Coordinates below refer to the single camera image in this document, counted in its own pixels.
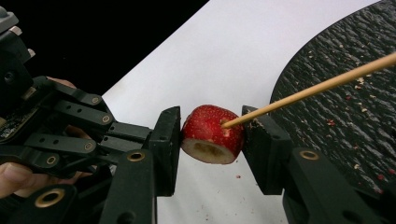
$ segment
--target wooden stick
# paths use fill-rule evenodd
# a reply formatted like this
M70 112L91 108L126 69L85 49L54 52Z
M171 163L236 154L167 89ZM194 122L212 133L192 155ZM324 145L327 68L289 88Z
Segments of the wooden stick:
M337 77L330 78L330 79L323 81L323 82L321 82L315 86L312 86L308 89L294 93L293 95L290 95L290 96L283 98L279 101L273 102L272 104L270 104L268 106L265 106L263 108L257 109L250 113L247 113L244 116L227 121L227 122L223 123L221 125L221 127L222 128L231 128L234 125L244 123L248 120L257 118L260 115L269 113L276 109L279 109L282 106L293 104L293 103L303 100L304 98L307 98L309 96L313 96L320 92L327 91L334 87L346 84L349 81L353 81L353 80L357 79L358 77L363 77L363 76L371 74L375 71L381 70L383 68L391 67L394 64L396 64L396 52L391 53L390 55L385 56L383 58L372 61L370 63L367 63L365 65L362 65L360 67L357 67L355 69L352 69L352 70L350 70L344 74L341 74Z

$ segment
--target red fruit piece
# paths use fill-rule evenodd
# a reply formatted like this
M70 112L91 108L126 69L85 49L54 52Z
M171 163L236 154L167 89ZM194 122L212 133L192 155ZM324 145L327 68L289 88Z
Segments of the red fruit piece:
M232 163L244 144L241 124L223 129L221 124L238 116L215 105L200 105L183 124L181 148L193 158L213 164Z

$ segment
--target black round plate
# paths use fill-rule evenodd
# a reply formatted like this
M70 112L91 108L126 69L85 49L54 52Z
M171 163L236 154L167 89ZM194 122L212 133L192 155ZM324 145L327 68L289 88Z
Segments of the black round plate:
M395 51L396 1L372 4L304 45L282 71L271 102ZM381 193L396 180L395 108L396 67L391 67L270 116L295 146L323 152L353 187Z

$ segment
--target white table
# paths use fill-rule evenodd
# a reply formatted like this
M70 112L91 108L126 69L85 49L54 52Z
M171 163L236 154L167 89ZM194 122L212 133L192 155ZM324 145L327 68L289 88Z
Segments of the white table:
M203 104L238 115L242 105L263 107L283 68L305 43L375 2L211 0L104 99L116 120L150 128L163 110L176 105L182 123ZM281 200L262 194L242 153L232 164L215 165L180 150L176 192L158 198L158 222L288 223Z

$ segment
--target human hand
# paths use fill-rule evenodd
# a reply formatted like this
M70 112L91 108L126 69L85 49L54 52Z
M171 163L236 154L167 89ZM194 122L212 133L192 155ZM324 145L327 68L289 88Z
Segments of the human hand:
M59 78L48 77L66 86L75 88L73 83ZM68 126L65 130L70 136L90 138L83 130L74 126ZM0 165L0 198L5 198L14 193L20 197L29 197L38 189L53 184L74 184L88 173L76 172L70 179L60 179L51 175L34 174L31 169L15 162L6 162Z

